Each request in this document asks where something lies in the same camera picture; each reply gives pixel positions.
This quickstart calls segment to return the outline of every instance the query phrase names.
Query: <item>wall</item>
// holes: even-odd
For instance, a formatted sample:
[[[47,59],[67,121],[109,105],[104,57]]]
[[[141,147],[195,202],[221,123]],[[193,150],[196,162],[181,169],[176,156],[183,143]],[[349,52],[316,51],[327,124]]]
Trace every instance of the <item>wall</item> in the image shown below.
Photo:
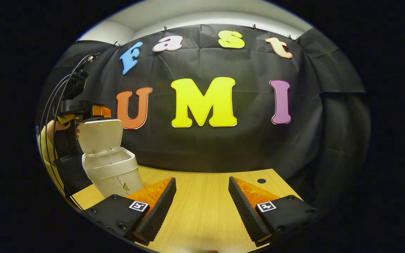
[[[248,27],[252,27],[253,24],[256,24],[256,27],[259,29],[275,32],[285,36],[291,35],[292,38],[300,36],[305,32],[282,22],[263,18],[261,16],[238,12],[212,11],[193,13],[160,21],[154,25],[145,27],[140,31],[135,32],[132,40],[149,35],[151,33],[163,31],[164,26],[166,26],[168,29],[171,29],[173,27],[182,27],[196,24],[237,24]]]
[[[107,43],[126,44],[132,40],[134,30],[114,21],[102,21],[87,31],[80,40],[98,40]]]

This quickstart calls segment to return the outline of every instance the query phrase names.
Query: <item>white trash can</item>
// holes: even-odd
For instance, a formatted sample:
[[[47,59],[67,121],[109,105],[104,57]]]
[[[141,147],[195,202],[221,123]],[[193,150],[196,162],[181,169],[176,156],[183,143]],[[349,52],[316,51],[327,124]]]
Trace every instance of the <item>white trash can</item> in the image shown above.
[[[120,147],[121,120],[99,120],[78,126],[79,144],[84,154],[82,166],[88,178],[103,194],[127,196],[143,189],[135,155]]]

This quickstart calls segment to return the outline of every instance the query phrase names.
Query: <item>yellow sleeve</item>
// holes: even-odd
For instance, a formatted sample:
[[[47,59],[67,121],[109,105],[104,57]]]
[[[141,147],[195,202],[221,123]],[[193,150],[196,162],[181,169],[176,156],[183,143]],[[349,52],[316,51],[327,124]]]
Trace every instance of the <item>yellow sleeve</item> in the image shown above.
[[[46,136],[46,128],[43,127],[39,137],[37,138],[37,144],[39,146],[39,151],[40,151],[43,161],[45,162],[46,170],[48,171],[48,174],[50,175],[50,177],[53,180],[56,187],[59,189],[60,193],[63,196],[65,196],[65,194],[62,190],[62,187],[63,187],[62,180],[59,176],[56,165],[54,165],[54,163],[53,163],[53,161],[54,161],[53,146],[52,146],[50,140],[48,138],[45,138],[45,136]]]

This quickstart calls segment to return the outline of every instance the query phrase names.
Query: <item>black backdrop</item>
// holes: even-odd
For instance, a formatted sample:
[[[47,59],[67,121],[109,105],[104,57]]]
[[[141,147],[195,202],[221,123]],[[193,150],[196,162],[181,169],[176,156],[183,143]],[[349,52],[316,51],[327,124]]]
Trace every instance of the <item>black backdrop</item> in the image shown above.
[[[58,56],[79,34],[126,7],[124,1],[73,3],[0,2],[0,148],[8,145],[6,159],[0,153],[4,251],[134,252],[52,190],[30,138],[36,98]],[[357,67],[373,127],[363,169],[335,208],[317,226],[267,252],[405,252],[405,3],[279,4],[328,35]]]
[[[222,48],[218,32],[237,31],[243,48]],[[182,48],[154,52],[161,38],[180,35]],[[286,43],[291,59],[277,55],[266,38]],[[137,64],[125,75],[120,56],[141,41]],[[84,70],[89,73],[76,99],[104,104],[117,117],[118,93],[151,87],[148,116],[138,129],[123,132],[122,146],[140,165],[177,171],[225,173],[273,168],[298,194],[317,208],[329,208],[354,179],[365,160],[370,134],[365,89],[347,57],[317,29],[298,40],[238,25],[193,25],[135,39],[121,47],[99,41],[77,41],[52,70],[40,101],[86,55],[100,55]],[[191,78],[205,94],[216,77],[235,80],[233,115],[237,125],[212,127],[208,122],[174,128],[174,80]],[[290,84],[291,122],[274,125],[275,94],[270,80]],[[138,96],[129,99],[128,115],[138,112]],[[66,175],[73,171],[75,175]],[[73,193],[88,186],[82,168],[63,168],[61,178]]]

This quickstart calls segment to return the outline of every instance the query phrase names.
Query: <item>black fabric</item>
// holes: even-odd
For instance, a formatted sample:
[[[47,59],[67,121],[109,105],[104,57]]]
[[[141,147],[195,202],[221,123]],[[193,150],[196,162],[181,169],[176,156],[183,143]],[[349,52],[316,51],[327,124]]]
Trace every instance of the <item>black fabric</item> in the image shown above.
[[[222,48],[218,32],[238,31],[244,48]],[[161,38],[180,35],[182,47],[154,52]],[[277,55],[266,38],[287,44],[293,57]],[[143,42],[137,64],[125,75],[120,56]],[[128,115],[136,117],[139,88],[151,87],[148,116],[135,130],[124,130],[122,147],[136,155],[138,164],[153,168],[228,173],[273,168],[303,200],[329,208],[341,196],[365,159],[370,119],[363,102],[364,88],[347,57],[316,29],[298,40],[237,25],[193,25],[156,32],[120,48],[96,41],[78,41],[58,62],[47,91],[85,55],[100,56],[84,67],[86,88],[77,99],[103,103],[117,116],[118,93],[132,91]],[[216,77],[235,80],[232,88],[234,127],[209,125],[174,128],[174,80],[191,78],[205,93]],[[270,80],[290,84],[291,122],[274,125],[275,94]]]

